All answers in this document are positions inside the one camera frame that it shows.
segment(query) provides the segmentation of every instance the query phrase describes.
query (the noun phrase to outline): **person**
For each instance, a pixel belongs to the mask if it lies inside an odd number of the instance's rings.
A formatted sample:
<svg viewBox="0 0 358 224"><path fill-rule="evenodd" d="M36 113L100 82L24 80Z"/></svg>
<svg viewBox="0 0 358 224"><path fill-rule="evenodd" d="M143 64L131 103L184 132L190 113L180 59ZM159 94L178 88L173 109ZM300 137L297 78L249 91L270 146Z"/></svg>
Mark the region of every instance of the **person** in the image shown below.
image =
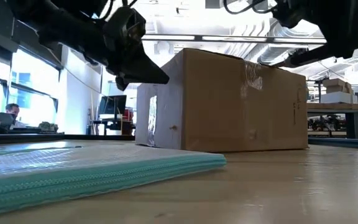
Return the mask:
<svg viewBox="0 0 358 224"><path fill-rule="evenodd" d="M19 112L20 112L19 105L15 104L15 103L9 103L8 105L5 106L5 110L6 110L6 113L13 114L14 118L15 118L15 121L11 125L11 129L26 128L24 123L21 123L20 121L16 120L17 115L19 115Z"/></svg>

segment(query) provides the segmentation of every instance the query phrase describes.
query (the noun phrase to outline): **small cardboard box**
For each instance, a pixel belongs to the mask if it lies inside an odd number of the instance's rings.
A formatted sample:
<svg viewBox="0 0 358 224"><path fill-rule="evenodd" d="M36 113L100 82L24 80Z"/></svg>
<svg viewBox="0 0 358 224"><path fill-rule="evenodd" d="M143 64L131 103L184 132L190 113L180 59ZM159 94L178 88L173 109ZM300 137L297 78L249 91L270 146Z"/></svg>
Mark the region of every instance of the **small cardboard box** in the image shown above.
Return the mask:
<svg viewBox="0 0 358 224"><path fill-rule="evenodd" d="M341 79L324 80L323 86L326 87L326 93L343 92L352 94L352 85Z"/></svg>
<svg viewBox="0 0 358 224"><path fill-rule="evenodd" d="M308 147L304 76L196 49L162 69L167 85L138 87L136 143L203 152Z"/></svg>

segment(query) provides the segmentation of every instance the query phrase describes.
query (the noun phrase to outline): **desk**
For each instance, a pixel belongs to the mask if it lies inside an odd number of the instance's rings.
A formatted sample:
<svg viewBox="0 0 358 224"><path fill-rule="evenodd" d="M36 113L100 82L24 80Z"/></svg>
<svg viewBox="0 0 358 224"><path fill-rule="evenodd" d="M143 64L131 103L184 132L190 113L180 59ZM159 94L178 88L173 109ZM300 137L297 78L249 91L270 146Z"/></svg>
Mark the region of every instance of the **desk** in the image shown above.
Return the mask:
<svg viewBox="0 0 358 224"><path fill-rule="evenodd" d="M109 144L40 144L63 143ZM226 157L221 170L2 214L0 223L358 223L358 149L310 146Z"/></svg>
<svg viewBox="0 0 358 224"><path fill-rule="evenodd" d="M345 114L346 138L358 139L358 104L308 103L308 117L328 114Z"/></svg>
<svg viewBox="0 0 358 224"><path fill-rule="evenodd" d="M121 131L122 135L132 135L132 130L135 129L135 126L132 123L132 121L123 121L122 130L121 130L121 120L114 121L110 119L104 119L101 121L95 120L92 121L92 123L96 125L96 133L99 133L98 131L99 124L103 124L104 126L103 135L107 135L107 129Z"/></svg>

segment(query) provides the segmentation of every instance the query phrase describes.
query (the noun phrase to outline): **clear tape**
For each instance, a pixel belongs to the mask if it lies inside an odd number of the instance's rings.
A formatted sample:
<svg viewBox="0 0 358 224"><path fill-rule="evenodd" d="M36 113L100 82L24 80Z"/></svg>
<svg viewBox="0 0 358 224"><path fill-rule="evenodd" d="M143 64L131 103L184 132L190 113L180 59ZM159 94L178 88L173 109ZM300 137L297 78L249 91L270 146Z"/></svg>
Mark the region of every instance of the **clear tape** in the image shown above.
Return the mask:
<svg viewBox="0 0 358 224"><path fill-rule="evenodd" d="M248 89L254 88L256 90L263 89L263 79L260 76L262 66L256 63L245 61L244 75L241 76L241 98L247 98Z"/></svg>
<svg viewBox="0 0 358 224"><path fill-rule="evenodd" d="M149 127L148 127L148 136L147 143L149 146L155 146L154 134L155 126L157 123L157 95L150 98L150 108L149 108Z"/></svg>

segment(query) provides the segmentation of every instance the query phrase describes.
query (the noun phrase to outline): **teal foam mat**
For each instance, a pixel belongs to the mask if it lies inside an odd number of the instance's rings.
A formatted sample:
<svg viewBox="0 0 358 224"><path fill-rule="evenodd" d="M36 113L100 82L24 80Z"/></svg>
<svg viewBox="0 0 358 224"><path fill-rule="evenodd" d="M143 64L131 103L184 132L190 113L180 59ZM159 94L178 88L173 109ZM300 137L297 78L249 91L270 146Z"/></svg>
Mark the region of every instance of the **teal foam mat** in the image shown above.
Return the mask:
<svg viewBox="0 0 358 224"><path fill-rule="evenodd" d="M223 155L133 144L0 151L0 213L222 167Z"/></svg>

